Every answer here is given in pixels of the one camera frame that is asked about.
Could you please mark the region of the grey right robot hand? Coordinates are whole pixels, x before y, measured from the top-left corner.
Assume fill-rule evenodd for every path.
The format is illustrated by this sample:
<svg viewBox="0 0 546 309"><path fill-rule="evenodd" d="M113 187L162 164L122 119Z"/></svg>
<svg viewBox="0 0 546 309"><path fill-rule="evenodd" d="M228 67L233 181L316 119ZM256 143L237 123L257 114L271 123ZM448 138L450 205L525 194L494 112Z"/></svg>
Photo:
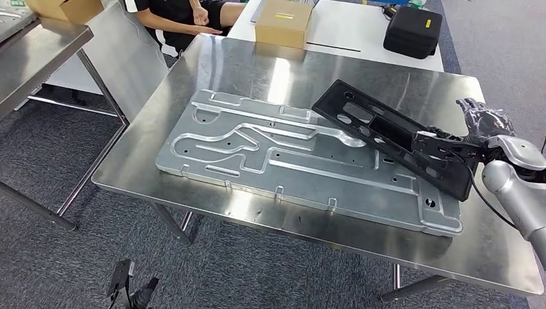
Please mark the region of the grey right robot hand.
<svg viewBox="0 0 546 309"><path fill-rule="evenodd" d="M474 145L481 145L497 135L515 136L512 122L501 109L490 109L485 103L478 102L473 98L457 99L455 103L464 114L468 134L456 136L434 126L428 126L428 132L436 134L439 138Z"/></svg>

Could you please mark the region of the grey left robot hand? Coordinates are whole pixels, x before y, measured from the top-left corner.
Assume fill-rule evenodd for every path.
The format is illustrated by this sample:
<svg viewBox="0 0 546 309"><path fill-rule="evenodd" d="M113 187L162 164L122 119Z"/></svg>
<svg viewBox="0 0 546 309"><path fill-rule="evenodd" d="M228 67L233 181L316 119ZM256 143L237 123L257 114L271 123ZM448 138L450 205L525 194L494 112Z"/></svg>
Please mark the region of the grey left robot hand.
<svg viewBox="0 0 546 309"><path fill-rule="evenodd" d="M159 279L152 277L150 281L129 296L129 307L132 309L147 309Z"/></svg>

